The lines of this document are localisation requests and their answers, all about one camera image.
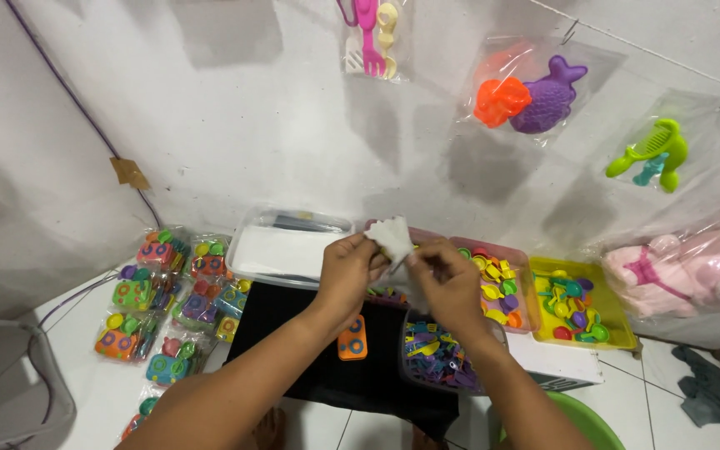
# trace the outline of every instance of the plush bunny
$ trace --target plush bunny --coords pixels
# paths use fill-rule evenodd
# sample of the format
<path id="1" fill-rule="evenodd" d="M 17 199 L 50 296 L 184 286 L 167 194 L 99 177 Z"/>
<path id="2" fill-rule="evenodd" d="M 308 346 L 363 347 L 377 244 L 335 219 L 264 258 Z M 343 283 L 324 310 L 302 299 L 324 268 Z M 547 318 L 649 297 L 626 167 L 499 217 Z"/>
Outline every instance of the plush bunny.
<path id="1" fill-rule="evenodd" d="M 662 235 L 649 245 L 613 250 L 602 265 L 610 287 L 638 317 L 720 310 L 720 230 L 684 242 Z"/>

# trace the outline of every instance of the hanging string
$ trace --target hanging string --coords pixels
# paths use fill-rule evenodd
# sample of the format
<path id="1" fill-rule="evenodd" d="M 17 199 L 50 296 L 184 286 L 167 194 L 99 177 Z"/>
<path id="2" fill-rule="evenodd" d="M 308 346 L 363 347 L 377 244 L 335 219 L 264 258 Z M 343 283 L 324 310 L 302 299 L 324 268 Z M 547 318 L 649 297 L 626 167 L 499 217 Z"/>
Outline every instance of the hanging string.
<path id="1" fill-rule="evenodd" d="M 620 43 L 623 42 L 623 43 L 625 43 L 625 44 L 628 45 L 628 46 L 635 47 L 636 49 L 638 49 L 638 50 L 640 50 L 640 51 L 643 51 L 643 52 L 645 52 L 645 53 L 648 53 L 649 55 L 656 56 L 656 57 L 662 59 L 663 61 L 666 61 L 666 62 L 668 62 L 668 63 L 674 64 L 674 65 L 677 66 L 677 67 L 682 67 L 683 69 L 688 70 L 688 71 L 690 71 L 690 72 L 693 72 L 693 73 L 695 73 L 696 75 L 703 76 L 703 77 L 705 77 L 705 78 L 707 78 L 707 79 L 709 79 L 709 80 L 711 80 L 711 81 L 715 81 L 716 83 L 720 84 L 720 79 L 714 77 L 713 75 L 707 75 L 706 73 L 702 72 L 701 70 L 696 70 L 695 68 L 693 68 L 693 67 L 691 67 L 691 66 L 687 66 L 687 65 L 685 65 L 685 64 L 683 64 L 683 63 L 681 63 L 681 62 L 679 62 L 679 61 L 676 61 L 676 60 L 674 60 L 674 59 L 671 59 L 670 57 L 660 55 L 658 52 L 656 52 L 656 51 L 654 51 L 654 50 L 647 49 L 646 47 L 643 47 L 643 46 L 639 46 L 639 45 L 637 45 L 636 43 L 634 43 L 634 42 L 632 42 L 632 41 L 626 40 L 624 37 L 622 38 L 621 36 L 616 36 L 616 35 L 610 33 L 610 32 L 607 31 L 607 30 L 603 30 L 603 29 L 601 29 L 601 28 L 599 28 L 599 27 L 597 27 L 597 26 L 590 25 L 589 23 L 585 23 L 585 22 L 579 20 L 578 18 L 575 18 L 575 17 L 572 17 L 572 16 L 570 16 L 570 15 L 567 15 L 566 13 L 564 13 L 564 12 L 562 12 L 562 11 L 556 9 L 556 8 L 553 8 L 552 6 L 546 5 L 545 3 L 541 3 L 541 2 L 539 2 L 538 0 L 530 0 L 530 2 L 534 3 L 535 5 L 541 6 L 542 8 L 544 8 L 544 9 L 546 9 L 546 10 L 549 10 L 549 11 L 555 13 L 556 15 L 561 15 L 561 16 L 563 16 L 563 17 L 565 17 L 565 18 L 568 18 L 568 19 L 570 19 L 570 20 L 575 21 L 574 25 L 582 25 L 582 26 L 585 26 L 585 28 L 589 28 L 589 29 L 591 29 L 591 30 L 593 30 L 593 31 L 596 31 L 597 33 L 601 33 L 601 34 L 603 34 L 603 35 L 605 35 L 605 36 L 607 36 L 607 37 L 609 37 L 609 38 L 613 38 L 613 39 L 619 41 Z"/>

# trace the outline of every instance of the white tile floor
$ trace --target white tile floor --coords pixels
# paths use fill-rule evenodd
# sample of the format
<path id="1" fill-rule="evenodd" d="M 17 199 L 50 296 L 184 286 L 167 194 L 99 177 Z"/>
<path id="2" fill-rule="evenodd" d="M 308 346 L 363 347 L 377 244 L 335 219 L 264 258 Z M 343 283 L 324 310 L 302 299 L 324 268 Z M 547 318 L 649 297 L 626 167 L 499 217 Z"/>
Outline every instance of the white tile floor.
<path id="1" fill-rule="evenodd" d="M 113 284 L 94 290 L 53 316 L 48 336 L 78 413 L 72 424 L 21 445 L 21 450 L 112 448 L 134 414 L 145 367 L 105 363 L 90 350 Z M 46 303 L 30 316 L 42 317 L 62 298 Z M 6 405 L 5 394 L 15 395 L 24 400 L 22 403 L 35 402 L 27 399 L 45 395 L 45 387 L 30 373 L 24 359 L 19 363 L 23 347 L 13 338 L 0 333 L 0 404 Z M 642 360 L 633 359 L 627 352 L 600 352 L 605 383 L 567 393 L 604 418 L 628 450 L 720 448 L 720 425 L 697 428 L 679 407 L 683 398 L 676 383 L 690 370 L 671 355 L 674 346 L 642 342 Z M 229 344 L 219 345 L 208 369 L 217 370 L 228 352 Z M 19 386 L 22 393 L 14 394 Z M 287 450 L 410 448 L 411 426 L 392 416 L 288 399 L 283 399 L 282 407 L 289 418 Z M 462 397 L 459 411 L 460 417 L 446 435 L 450 447 L 490 448 L 490 435 L 497 433 L 488 429 L 490 401 L 486 397 Z"/>

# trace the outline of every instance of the yellow plastic tray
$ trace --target yellow plastic tray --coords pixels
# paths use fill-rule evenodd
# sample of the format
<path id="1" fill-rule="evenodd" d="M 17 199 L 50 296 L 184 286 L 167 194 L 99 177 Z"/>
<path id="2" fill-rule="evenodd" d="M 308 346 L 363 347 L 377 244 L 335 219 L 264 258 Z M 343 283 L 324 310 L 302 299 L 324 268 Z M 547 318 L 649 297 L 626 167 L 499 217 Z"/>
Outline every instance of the yellow plastic tray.
<path id="1" fill-rule="evenodd" d="M 535 340 L 543 342 L 558 343 L 561 345 L 571 345 L 572 347 L 593 348 L 599 350 L 608 350 L 614 348 L 635 348 L 637 342 L 635 335 L 632 334 L 630 323 L 626 319 L 626 314 L 618 301 L 615 292 L 611 291 L 605 281 L 605 274 L 602 268 L 594 264 L 583 264 L 581 262 L 551 260 L 549 258 L 541 258 L 534 256 L 530 258 L 530 268 L 538 272 L 551 272 L 563 270 L 568 276 L 576 278 L 586 278 L 593 282 L 594 289 L 590 292 L 591 307 L 596 308 L 599 317 L 602 319 L 602 325 L 607 327 L 610 332 L 610 340 L 604 343 L 597 342 L 578 342 L 575 340 L 561 340 L 555 338 L 552 331 L 556 327 L 565 326 L 565 321 L 550 314 L 543 307 L 544 296 L 539 295 L 537 298 L 538 306 L 541 312 L 541 327 L 533 333 Z M 543 277 L 535 277 L 536 292 L 549 291 L 549 280 Z"/>

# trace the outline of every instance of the gray cloth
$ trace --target gray cloth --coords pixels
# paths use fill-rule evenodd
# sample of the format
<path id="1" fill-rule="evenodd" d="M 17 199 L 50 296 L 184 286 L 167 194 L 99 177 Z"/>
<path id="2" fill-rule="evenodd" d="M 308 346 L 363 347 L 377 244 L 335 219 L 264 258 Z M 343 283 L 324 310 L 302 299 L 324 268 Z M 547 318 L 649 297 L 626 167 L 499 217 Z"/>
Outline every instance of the gray cloth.
<path id="1" fill-rule="evenodd" d="M 687 363 L 694 373 L 677 383 L 687 397 L 682 410 L 698 427 L 720 424 L 720 368 L 688 347 L 676 347 L 671 354 Z"/>

